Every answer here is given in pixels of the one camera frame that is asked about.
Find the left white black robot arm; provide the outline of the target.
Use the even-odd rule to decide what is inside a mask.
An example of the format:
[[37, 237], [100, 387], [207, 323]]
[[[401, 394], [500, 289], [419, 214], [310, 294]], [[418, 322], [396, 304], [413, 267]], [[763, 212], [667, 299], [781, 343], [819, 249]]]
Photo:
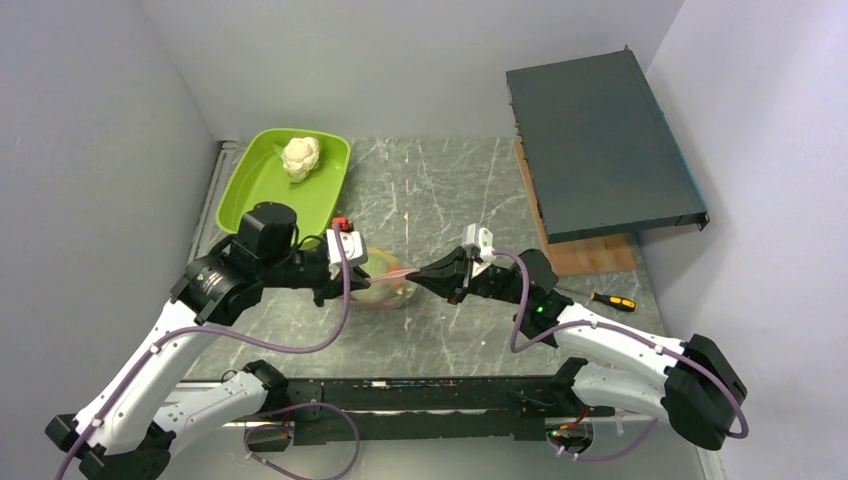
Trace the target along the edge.
[[295, 211], [262, 202], [235, 233], [190, 262], [145, 340], [86, 407], [55, 416], [47, 438], [88, 479], [155, 479], [185, 447], [219, 426], [257, 414], [279, 417], [288, 379], [257, 360], [233, 378], [175, 405], [167, 398], [219, 337], [237, 339], [233, 324], [267, 289], [309, 289], [314, 302], [351, 300], [368, 286], [367, 248], [350, 220], [334, 219], [313, 248], [302, 245]]

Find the green cabbage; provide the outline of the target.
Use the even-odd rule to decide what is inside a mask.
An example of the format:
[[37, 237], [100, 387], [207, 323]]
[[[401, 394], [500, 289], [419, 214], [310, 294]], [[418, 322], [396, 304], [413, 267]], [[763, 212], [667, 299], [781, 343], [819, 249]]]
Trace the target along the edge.
[[368, 259], [361, 268], [370, 278], [396, 279], [400, 277], [402, 263], [397, 257], [371, 247], [368, 248], [367, 255]]

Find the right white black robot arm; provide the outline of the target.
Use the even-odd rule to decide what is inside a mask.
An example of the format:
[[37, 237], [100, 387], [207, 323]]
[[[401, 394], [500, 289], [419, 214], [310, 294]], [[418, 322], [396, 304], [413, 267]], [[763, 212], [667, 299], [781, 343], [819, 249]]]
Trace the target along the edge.
[[541, 251], [509, 257], [512, 265], [502, 267], [476, 248], [458, 247], [407, 278], [450, 304], [472, 295], [517, 305], [508, 340], [515, 354], [537, 344], [576, 351], [550, 384], [564, 415], [597, 406], [646, 415], [711, 451], [749, 436], [747, 389], [713, 340], [650, 334], [603, 317], [558, 290]]

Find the clear zip top bag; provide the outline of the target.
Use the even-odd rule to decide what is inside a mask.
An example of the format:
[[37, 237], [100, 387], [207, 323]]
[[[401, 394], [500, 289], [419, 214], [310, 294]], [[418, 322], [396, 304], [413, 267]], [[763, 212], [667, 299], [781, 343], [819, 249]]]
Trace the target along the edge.
[[[408, 267], [402, 263], [402, 269], [399, 271], [399, 274], [401, 271], [407, 270]], [[398, 281], [408, 280], [401, 275], [396, 279], [371, 278], [371, 286], [367, 290], [354, 291], [352, 294], [352, 300], [355, 304], [362, 307], [385, 309], [400, 308], [406, 302], [402, 305], [398, 305], [390, 299], [392, 284]]]

